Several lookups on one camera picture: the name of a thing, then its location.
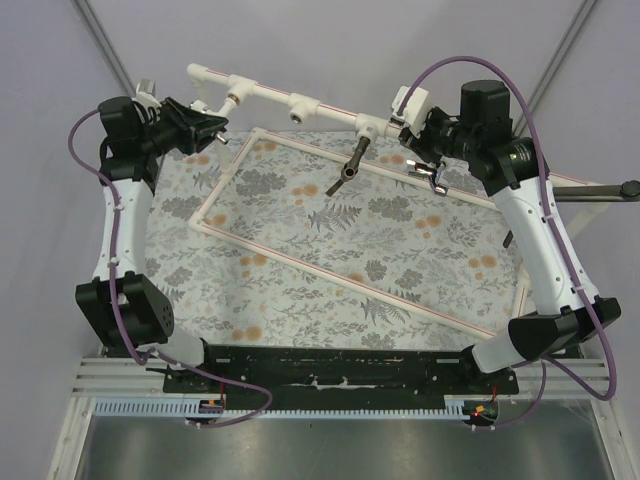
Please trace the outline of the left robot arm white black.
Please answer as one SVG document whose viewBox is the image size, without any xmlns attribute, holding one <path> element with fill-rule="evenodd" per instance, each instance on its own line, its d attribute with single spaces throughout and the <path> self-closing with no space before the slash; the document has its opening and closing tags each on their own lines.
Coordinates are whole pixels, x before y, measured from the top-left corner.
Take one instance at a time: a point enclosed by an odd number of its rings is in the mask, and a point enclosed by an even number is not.
<svg viewBox="0 0 640 480">
<path fill-rule="evenodd" d="M 146 233 L 165 154 L 202 152 L 221 141 L 227 119 L 172 98 L 114 97 L 99 104 L 106 136 L 99 147 L 105 223 L 96 268 L 75 300 L 109 352 L 144 364 L 156 356 L 200 365 L 202 339 L 175 324 L 169 298 L 146 275 Z"/>
</svg>

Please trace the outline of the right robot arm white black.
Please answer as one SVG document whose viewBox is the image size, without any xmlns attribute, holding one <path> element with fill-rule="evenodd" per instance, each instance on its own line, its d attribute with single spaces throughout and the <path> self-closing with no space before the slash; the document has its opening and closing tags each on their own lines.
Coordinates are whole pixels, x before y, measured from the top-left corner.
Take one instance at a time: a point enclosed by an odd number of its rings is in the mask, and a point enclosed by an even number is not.
<svg viewBox="0 0 640 480">
<path fill-rule="evenodd" d="M 399 90 L 392 120 L 402 125 L 400 143 L 419 162 L 412 175 L 434 190 L 442 158 L 467 163 L 506 220 L 528 273 L 535 310 L 513 318 L 505 330 L 470 347 L 472 370 L 489 374 L 580 344 L 621 315 L 615 298 L 604 298 L 584 272 L 557 210 L 545 163 L 532 139 L 512 134 L 510 93 L 498 80 L 461 88 L 460 112 L 450 116 L 431 104 L 422 88 Z"/>
</svg>

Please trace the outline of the white pipe frame red stripe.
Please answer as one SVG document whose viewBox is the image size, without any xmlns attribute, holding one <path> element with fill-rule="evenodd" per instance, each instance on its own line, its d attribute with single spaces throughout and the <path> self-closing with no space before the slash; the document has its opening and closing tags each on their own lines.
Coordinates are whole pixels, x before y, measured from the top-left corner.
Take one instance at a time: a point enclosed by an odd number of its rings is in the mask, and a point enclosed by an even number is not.
<svg viewBox="0 0 640 480">
<path fill-rule="evenodd" d="M 287 106 L 290 109 L 289 117 L 294 123 L 299 124 L 306 120 L 308 117 L 319 116 L 328 118 L 330 120 L 338 121 L 340 123 L 346 123 L 346 125 L 357 132 L 356 138 L 359 139 L 361 131 L 364 128 L 364 133 L 368 134 L 368 128 L 371 127 L 373 136 L 371 137 L 372 143 L 378 137 L 386 137 L 395 139 L 400 129 L 397 126 L 391 125 L 388 121 L 371 116 L 364 113 L 353 113 L 346 110 L 341 110 L 337 107 L 325 105 L 320 100 L 299 94 L 290 93 L 282 90 L 275 89 L 266 85 L 262 85 L 255 80 L 251 80 L 239 75 L 228 75 L 220 72 L 216 72 L 202 65 L 195 63 L 190 64 L 187 67 L 187 74 L 190 77 L 192 84 L 196 88 L 198 96 L 204 96 L 204 83 L 210 82 L 212 84 L 220 84 L 228 87 L 227 98 L 219 112 L 213 112 L 208 105 L 201 99 L 193 102 L 190 108 L 195 111 L 210 115 L 227 116 L 235 108 L 239 107 L 241 102 L 244 102 L 247 98 L 255 96 L 257 98 L 263 98 L 269 101 L 276 102 Z M 339 163 L 345 163 L 348 160 L 348 155 L 338 154 L 318 146 L 314 146 L 307 143 L 301 143 L 294 141 L 293 139 L 286 138 L 279 134 L 269 132 L 262 128 L 254 128 L 246 142 L 243 144 L 240 151 L 235 155 L 233 160 L 224 157 L 221 160 L 221 176 L 219 181 L 215 184 L 212 192 L 204 200 L 203 204 L 191 215 L 188 225 L 194 231 L 201 232 L 210 236 L 213 236 L 219 240 L 226 241 L 230 244 L 246 248 L 254 253 L 266 256 L 271 260 L 281 262 L 284 265 L 294 267 L 300 271 L 315 275 L 324 280 L 331 281 L 332 283 L 339 285 L 341 288 L 349 289 L 360 294 L 366 295 L 370 299 L 378 300 L 385 305 L 393 306 L 406 310 L 419 317 L 427 319 L 428 321 L 437 322 L 442 325 L 454 328 L 461 332 L 474 335 L 481 339 L 489 338 L 494 333 L 489 330 L 482 329 L 474 326 L 471 323 L 465 322 L 461 319 L 457 319 L 451 315 L 445 315 L 444 313 L 438 313 L 435 310 L 419 305 L 417 302 L 406 300 L 399 295 L 385 293 L 380 289 L 365 286 L 364 283 L 358 282 L 351 278 L 347 278 L 343 275 L 338 275 L 330 272 L 327 269 L 320 268 L 319 266 L 312 265 L 308 262 L 304 262 L 299 259 L 295 259 L 291 256 L 285 255 L 282 252 L 267 248 L 266 246 L 259 245 L 248 239 L 241 238 L 238 235 L 231 234 L 223 231 L 221 228 L 208 224 L 205 221 L 205 216 L 211 210 L 214 202 L 222 194 L 224 188 L 230 183 L 233 175 L 235 175 L 241 166 L 242 161 L 248 155 L 250 147 L 259 140 L 272 141 L 278 145 L 293 148 L 305 153 L 311 153 L 317 155 L 325 160 L 330 160 Z M 428 182 L 420 180 L 418 178 L 412 178 L 410 175 L 403 174 L 391 169 L 376 166 L 368 162 L 362 162 L 361 171 L 373 173 L 382 178 L 393 179 L 401 183 L 415 186 L 428 192 L 427 196 L 436 198 L 435 193 L 431 192 Z M 578 187 L 591 187 L 600 186 L 596 184 L 585 184 L 584 182 L 563 177 L 561 175 L 551 175 L 554 182 L 554 187 L 560 189 L 560 187 L 578 188 Z M 447 196 L 440 196 L 439 198 L 446 198 L 449 200 L 456 200 L 466 202 L 470 205 L 476 205 L 481 208 L 485 208 L 492 211 L 498 211 L 495 204 L 487 198 L 482 196 L 473 195 L 471 193 L 451 188 Z M 608 208 L 604 202 L 596 202 L 593 205 L 583 208 L 576 213 L 576 215 L 569 221 L 566 226 L 566 231 L 570 238 L 575 238 L 578 233 L 586 228 L 599 214 L 604 213 Z M 521 315 L 524 313 L 524 308 L 527 306 L 529 298 L 528 291 L 531 288 L 531 282 L 528 272 L 523 265 L 518 270 L 516 293 L 514 297 L 512 313 L 514 315 Z"/>
</svg>

